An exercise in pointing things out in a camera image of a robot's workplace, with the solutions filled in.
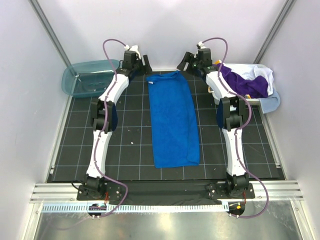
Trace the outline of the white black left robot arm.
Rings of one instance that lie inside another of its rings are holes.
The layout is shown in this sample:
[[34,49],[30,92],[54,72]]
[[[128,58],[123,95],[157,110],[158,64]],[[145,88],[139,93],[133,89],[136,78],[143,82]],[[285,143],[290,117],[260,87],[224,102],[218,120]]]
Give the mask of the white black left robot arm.
[[117,101],[136,76],[152,71],[148,56],[141,55],[137,45],[126,46],[122,65],[104,93],[90,105],[93,147],[86,174],[78,187],[78,200],[101,200],[107,194],[105,166],[110,139],[118,125]]

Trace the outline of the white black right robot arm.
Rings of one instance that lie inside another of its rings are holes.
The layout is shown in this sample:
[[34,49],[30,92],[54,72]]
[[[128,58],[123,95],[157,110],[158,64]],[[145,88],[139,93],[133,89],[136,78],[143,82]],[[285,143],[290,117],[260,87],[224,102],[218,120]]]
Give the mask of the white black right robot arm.
[[222,63],[213,65],[209,48],[200,48],[196,54],[187,51],[177,69],[202,78],[213,90],[212,95],[218,101],[216,122],[223,133],[227,150],[225,192],[230,198],[239,198],[249,188],[242,146],[246,103],[228,86],[221,73],[222,67]]

